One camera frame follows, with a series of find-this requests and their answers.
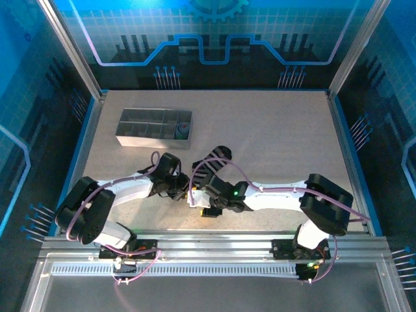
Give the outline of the wide aluminium base beam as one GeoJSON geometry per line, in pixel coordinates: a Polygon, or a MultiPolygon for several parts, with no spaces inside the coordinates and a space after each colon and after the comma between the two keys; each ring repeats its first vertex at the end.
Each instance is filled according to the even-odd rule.
{"type": "MultiPolygon", "coordinates": [[[[138,239],[155,239],[161,256],[170,263],[263,263],[273,260],[273,240],[293,240],[292,231],[237,230],[144,230],[138,239]]],[[[352,232],[329,239],[331,254],[338,263],[390,263],[393,258],[385,237],[352,232]]],[[[39,259],[87,261],[97,259],[95,244],[69,242],[63,236],[45,239],[39,259]]]]}

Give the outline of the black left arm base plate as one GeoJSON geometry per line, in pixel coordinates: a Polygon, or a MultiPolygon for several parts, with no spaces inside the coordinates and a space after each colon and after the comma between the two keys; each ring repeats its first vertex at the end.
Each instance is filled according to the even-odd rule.
{"type": "Polygon", "coordinates": [[[125,247],[121,249],[123,254],[116,253],[106,247],[101,247],[99,251],[98,258],[100,260],[115,260],[117,257],[121,257],[121,259],[134,259],[134,260],[142,260],[142,259],[155,259],[157,255],[157,240],[155,239],[135,239],[131,242],[128,242],[125,247]],[[149,253],[143,253],[140,255],[133,255],[133,253],[143,252],[146,250],[150,250],[149,253]]]}

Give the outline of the aluminium side rail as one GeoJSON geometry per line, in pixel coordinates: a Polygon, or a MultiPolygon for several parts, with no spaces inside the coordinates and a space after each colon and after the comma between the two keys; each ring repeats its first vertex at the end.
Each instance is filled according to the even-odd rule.
{"type": "Polygon", "coordinates": [[[358,211],[366,214],[370,218],[370,221],[366,222],[369,233],[373,236],[381,237],[383,231],[365,181],[365,176],[359,162],[358,153],[354,147],[350,128],[341,107],[341,102],[337,96],[331,94],[329,91],[326,92],[326,97],[358,211]]]}
{"type": "Polygon", "coordinates": [[[77,137],[75,149],[71,155],[71,162],[66,171],[66,178],[60,192],[57,204],[53,207],[52,212],[56,212],[59,205],[64,201],[66,195],[72,189],[76,181],[82,176],[84,172],[92,141],[95,136],[97,124],[101,114],[103,100],[95,100],[91,98],[84,117],[80,133],[77,137]]]}

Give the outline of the small black controller box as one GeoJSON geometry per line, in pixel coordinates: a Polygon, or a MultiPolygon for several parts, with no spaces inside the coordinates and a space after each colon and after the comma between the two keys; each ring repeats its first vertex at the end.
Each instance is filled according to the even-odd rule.
{"type": "Polygon", "coordinates": [[[320,265],[316,263],[302,263],[296,264],[295,266],[298,279],[301,281],[307,281],[308,283],[311,283],[312,280],[317,278],[319,274],[319,268],[320,265]]]}

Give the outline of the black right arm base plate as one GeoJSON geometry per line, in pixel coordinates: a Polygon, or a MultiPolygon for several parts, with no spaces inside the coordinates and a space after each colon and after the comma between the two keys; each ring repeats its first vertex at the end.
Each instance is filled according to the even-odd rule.
{"type": "Polygon", "coordinates": [[[308,249],[289,239],[271,241],[270,253],[275,260],[319,260],[331,259],[328,241],[324,239],[315,249],[308,249]]]}

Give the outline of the black white patterned sock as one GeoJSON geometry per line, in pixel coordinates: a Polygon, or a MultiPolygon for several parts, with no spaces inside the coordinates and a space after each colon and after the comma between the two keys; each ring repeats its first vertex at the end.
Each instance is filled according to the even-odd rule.
{"type": "Polygon", "coordinates": [[[192,172],[195,172],[192,182],[193,187],[198,188],[205,176],[208,174],[216,174],[219,170],[225,167],[226,162],[224,161],[211,161],[201,165],[198,169],[196,169],[196,167],[204,160],[215,157],[232,160],[232,151],[226,146],[217,146],[210,153],[208,153],[204,159],[194,162],[192,164],[192,172]]]}

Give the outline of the grey divided organizer box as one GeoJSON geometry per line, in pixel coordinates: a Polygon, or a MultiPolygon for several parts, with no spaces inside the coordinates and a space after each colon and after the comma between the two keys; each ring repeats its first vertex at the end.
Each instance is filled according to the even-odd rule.
{"type": "Polygon", "coordinates": [[[125,108],[116,129],[122,146],[187,150],[190,148],[192,112],[178,109],[125,108]],[[187,140],[176,140],[174,132],[180,122],[190,123],[187,140]]]}

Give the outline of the aluminium frame post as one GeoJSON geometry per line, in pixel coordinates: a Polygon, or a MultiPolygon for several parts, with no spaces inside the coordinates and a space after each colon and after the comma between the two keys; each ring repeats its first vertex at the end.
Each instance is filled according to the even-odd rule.
{"type": "Polygon", "coordinates": [[[329,86],[329,99],[333,99],[339,93],[390,3],[391,0],[374,0],[329,86]]]}
{"type": "Polygon", "coordinates": [[[57,35],[59,42],[63,46],[67,56],[69,56],[77,73],[92,97],[98,101],[102,100],[103,92],[56,4],[54,4],[53,0],[36,0],[36,2],[42,9],[50,26],[57,35]]]}

